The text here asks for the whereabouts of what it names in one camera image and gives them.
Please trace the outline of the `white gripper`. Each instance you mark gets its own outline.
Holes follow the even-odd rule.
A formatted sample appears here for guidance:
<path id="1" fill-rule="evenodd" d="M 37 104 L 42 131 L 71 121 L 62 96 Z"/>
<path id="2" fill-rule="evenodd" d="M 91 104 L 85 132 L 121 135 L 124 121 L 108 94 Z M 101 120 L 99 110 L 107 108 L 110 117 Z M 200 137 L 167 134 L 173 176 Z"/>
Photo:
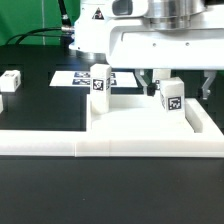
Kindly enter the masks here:
<path id="1" fill-rule="evenodd" d="M 224 69 L 224 19 L 202 15 L 188 30 L 156 31 L 143 19 L 113 20 L 107 25 L 106 59 L 113 68 L 131 68 L 143 88 L 154 96 L 154 68 L 204 69 L 202 99 L 207 100 L 215 70 Z"/>

